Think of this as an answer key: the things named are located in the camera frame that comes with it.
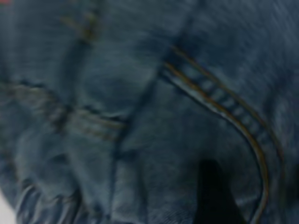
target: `blue denim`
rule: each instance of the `blue denim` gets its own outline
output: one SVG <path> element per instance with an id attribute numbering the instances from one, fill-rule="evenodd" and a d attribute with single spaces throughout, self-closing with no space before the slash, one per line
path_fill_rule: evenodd
<path id="1" fill-rule="evenodd" d="M 191 224 L 217 160 L 248 223 L 299 221 L 299 1 L 0 6 L 18 224 Z"/>

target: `seam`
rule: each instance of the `seam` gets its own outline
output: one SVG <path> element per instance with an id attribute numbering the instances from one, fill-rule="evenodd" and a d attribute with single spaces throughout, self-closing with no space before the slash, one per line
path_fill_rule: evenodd
<path id="1" fill-rule="evenodd" d="M 198 92 L 206 101 L 208 101 L 212 106 L 214 106 L 215 108 L 217 108 L 218 110 L 222 111 L 227 117 L 229 117 L 233 122 L 235 122 L 240 129 L 242 130 L 243 134 L 245 135 L 245 137 L 249 140 L 249 142 L 251 143 L 252 147 L 256 150 L 255 153 L 258 155 L 259 160 L 261 161 L 260 167 L 261 167 L 261 174 L 263 177 L 263 187 L 264 187 L 264 193 L 265 193 L 265 197 L 263 199 L 263 197 L 261 198 L 261 208 L 257 208 L 257 222 L 260 219 L 266 204 L 268 202 L 268 197 L 269 197 L 269 180 L 268 180 L 268 169 L 266 166 L 266 162 L 265 162 L 265 156 L 263 154 L 263 151 L 261 149 L 261 147 L 259 146 L 258 142 L 252 137 L 252 135 L 250 134 L 250 132 L 247 130 L 247 128 L 238 120 L 236 119 L 227 109 L 225 109 L 223 106 L 217 104 L 215 101 L 213 101 L 201 88 L 199 88 L 197 85 L 195 85 L 187 76 L 185 76 L 182 72 L 178 71 L 174 66 L 172 66 L 169 63 L 165 63 L 164 64 L 165 67 L 171 71 L 175 76 L 177 76 L 179 79 L 181 79 L 185 84 L 187 84 L 190 88 L 192 88 L 193 90 L 195 90 L 196 92 Z"/>
<path id="2" fill-rule="evenodd" d="M 23 85 L 23 84 L 7 84 L 7 83 L 3 83 L 0 82 L 0 88 L 4 89 L 5 92 L 10 93 L 10 95 L 13 97 L 13 99 L 16 99 L 17 102 L 22 102 L 26 100 L 30 100 L 30 97 L 23 97 L 24 95 L 24 91 L 27 91 L 25 94 L 30 94 L 31 96 L 38 96 L 38 100 L 43 100 L 42 104 L 38 105 L 36 104 L 36 106 L 38 106 L 38 112 L 42 111 L 45 108 L 45 105 L 48 104 L 52 104 L 56 106 L 56 110 L 55 111 L 68 111 L 67 107 L 63 104 L 61 104 L 59 102 L 59 100 L 57 99 L 57 97 L 55 97 L 55 95 L 53 93 L 51 93 L 49 90 L 41 88 L 41 87 L 31 87 L 31 86 L 27 86 L 27 85 Z M 87 118 L 87 119 L 91 119 L 99 124 L 102 124 L 105 127 L 108 128 L 112 128 L 112 129 L 121 129 L 125 126 L 125 124 L 122 123 L 116 123 L 116 122 L 112 122 L 110 120 L 107 119 L 101 119 L 99 117 L 97 117 L 97 115 L 92 114 L 91 112 L 89 112 L 87 109 L 75 109 L 72 108 L 72 111 L 77 111 L 78 115 L 82 115 L 83 117 Z M 47 120 L 54 120 L 51 119 L 51 116 L 45 116 L 47 118 Z"/>
<path id="3" fill-rule="evenodd" d="M 90 128 L 83 128 L 82 126 L 79 126 L 78 127 L 83 133 L 87 134 L 87 135 L 93 135 L 95 137 L 98 137 L 100 139 L 103 139 L 103 140 L 108 140 L 108 141 L 117 141 L 117 138 L 116 137 L 113 137 L 109 134 L 105 134 L 103 132 L 100 132 L 100 131 L 94 131 Z"/>
<path id="4" fill-rule="evenodd" d="M 269 126 L 263 121 L 263 119 L 258 115 L 256 111 L 254 111 L 243 99 L 239 98 L 233 91 L 231 91 L 228 87 L 226 87 L 218 78 L 213 76 L 210 72 L 200 66 L 194 59 L 190 58 L 183 50 L 178 47 L 173 47 L 173 50 L 176 54 L 182 56 L 185 60 L 187 60 L 194 68 L 196 68 L 203 75 L 214 81 L 221 89 L 229 93 L 238 103 L 240 103 L 245 109 L 247 109 L 250 114 L 257 119 L 257 121 L 265 128 L 265 130 L 270 134 L 278 152 L 278 156 L 284 166 L 284 153 L 282 150 L 282 146 L 275 136 L 274 132 L 269 128 Z"/>
<path id="5" fill-rule="evenodd" d="M 68 0 L 69 4 L 73 5 L 77 3 L 77 0 Z M 80 36 L 81 38 L 91 44 L 92 41 L 96 40 L 96 34 L 95 34 L 95 29 L 98 27 L 98 16 L 99 16 L 99 9 L 95 9 L 89 13 L 86 13 L 83 15 L 87 21 L 88 25 L 85 28 L 82 26 L 80 23 L 75 22 L 71 16 L 62 16 L 60 18 L 60 21 L 65 24 L 66 26 L 74 29 Z"/>

